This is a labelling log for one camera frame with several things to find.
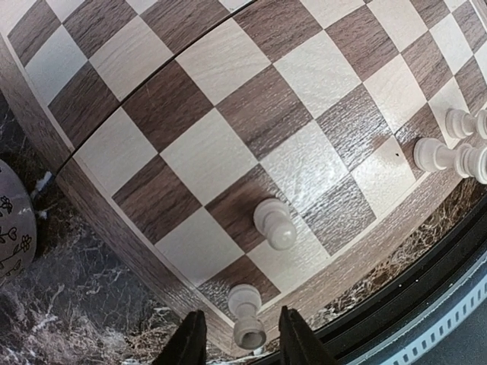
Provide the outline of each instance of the dark marble countertop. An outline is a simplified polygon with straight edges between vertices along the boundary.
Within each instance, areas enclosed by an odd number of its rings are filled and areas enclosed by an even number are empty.
[[[46,169],[1,95],[0,142],[0,158],[29,192],[34,190]],[[310,325],[325,325],[395,278],[461,220],[484,192],[473,179],[462,181],[391,257],[311,318]],[[33,205],[46,212],[46,219],[38,219],[32,265],[0,287],[0,363],[150,363],[179,318],[100,240],[56,184],[48,185]],[[274,341],[248,360],[276,348]],[[208,354],[210,363],[232,360],[211,344]]]

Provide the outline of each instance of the white chess piece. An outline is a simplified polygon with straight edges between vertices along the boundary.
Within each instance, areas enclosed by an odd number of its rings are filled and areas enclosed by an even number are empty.
[[[233,287],[228,294],[228,309],[237,317],[234,340],[239,348],[256,350],[266,343],[264,325],[256,317],[262,306],[259,291],[248,284]]]
[[[257,205],[253,222],[273,249],[290,249],[296,243],[296,227],[291,221],[289,208],[278,199],[266,199]]]
[[[450,109],[445,122],[452,138],[461,139],[477,132],[482,139],[487,139],[487,110],[480,110],[473,116],[463,110]]]
[[[461,144],[451,150],[435,138],[423,138],[414,148],[414,161],[424,171],[433,173],[454,168],[463,178],[472,176],[480,183],[487,184],[487,147],[474,148],[470,144]]]

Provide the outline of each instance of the wood grain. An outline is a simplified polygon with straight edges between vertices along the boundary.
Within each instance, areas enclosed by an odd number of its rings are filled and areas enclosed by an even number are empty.
[[[176,61],[166,65],[123,104],[123,109],[159,152],[212,107]]]
[[[46,0],[37,0],[8,35],[22,65],[26,65],[61,22]]]
[[[64,166],[56,182],[102,240],[163,304],[181,318],[190,310],[204,311],[208,339],[223,351],[232,351],[232,328],[163,265],[113,210],[73,159]]]
[[[357,183],[347,175],[313,204],[303,219],[334,255],[375,220]]]
[[[113,200],[154,244],[201,207],[160,156],[138,171]]]
[[[475,53],[487,40],[487,32],[470,2],[464,2],[454,11],[454,18]]]
[[[392,135],[364,85],[328,109],[317,122],[349,171]]]
[[[398,54],[393,41],[364,5],[326,29],[362,81]]]
[[[395,134],[406,159],[411,166],[416,179],[424,175],[414,162],[414,147],[421,138],[436,138],[444,142],[443,134],[436,122],[436,118],[428,104],[422,107],[399,131]]]
[[[260,0],[234,19],[271,62],[322,30],[299,0]]]
[[[477,112],[487,103],[487,84],[480,71],[479,64],[472,58],[458,71],[455,76],[462,90],[466,105],[472,114]]]
[[[447,61],[429,32],[406,48],[403,58],[427,100],[453,77]]]
[[[411,3],[428,29],[431,29],[450,13],[443,0],[411,0]]]
[[[249,252],[265,239],[253,224],[253,212],[262,200],[275,197],[287,200],[266,171],[257,165],[206,208],[237,245]]]
[[[281,306],[298,309],[305,319],[314,315],[318,308],[323,308],[342,295],[371,268],[394,252],[431,215],[459,181],[460,177],[452,170],[431,174],[403,203],[344,255],[261,313],[259,317],[264,322],[268,339],[279,336]]]
[[[218,0],[156,2],[141,16],[173,53],[178,53],[228,15]]]
[[[19,66],[0,36],[0,89],[30,143],[46,167],[57,173],[71,153],[34,96]]]
[[[198,289],[223,313],[235,320],[236,318],[231,315],[228,309],[228,293],[232,287],[240,284],[251,284],[256,287],[260,292],[263,304],[280,294],[279,289],[246,255],[200,285]]]
[[[90,0],[83,2],[63,24],[90,58],[136,15],[125,0]]]
[[[258,159],[313,118],[274,66],[233,92],[217,109]]]
[[[49,105],[62,129],[78,148],[118,107],[119,102],[86,62]]]

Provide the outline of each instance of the light wooden square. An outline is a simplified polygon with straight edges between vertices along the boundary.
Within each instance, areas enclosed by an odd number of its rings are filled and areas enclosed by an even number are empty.
[[[90,62],[118,100],[123,100],[173,53],[140,18],[103,44]]]
[[[125,110],[119,108],[83,144],[75,158],[111,196],[157,154]]]
[[[176,58],[213,105],[270,65],[270,61],[229,19]]]

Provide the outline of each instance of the wooden chessboard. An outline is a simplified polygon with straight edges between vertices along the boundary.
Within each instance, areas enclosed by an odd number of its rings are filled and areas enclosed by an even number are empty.
[[[2,30],[73,153],[58,183],[165,303],[205,310],[224,351],[232,286],[259,289],[275,338],[282,305],[316,313],[460,181],[423,173],[412,150],[453,147],[448,108],[487,102],[470,2],[78,2],[32,2]],[[291,209],[288,251],[253,226],[268,197]]]

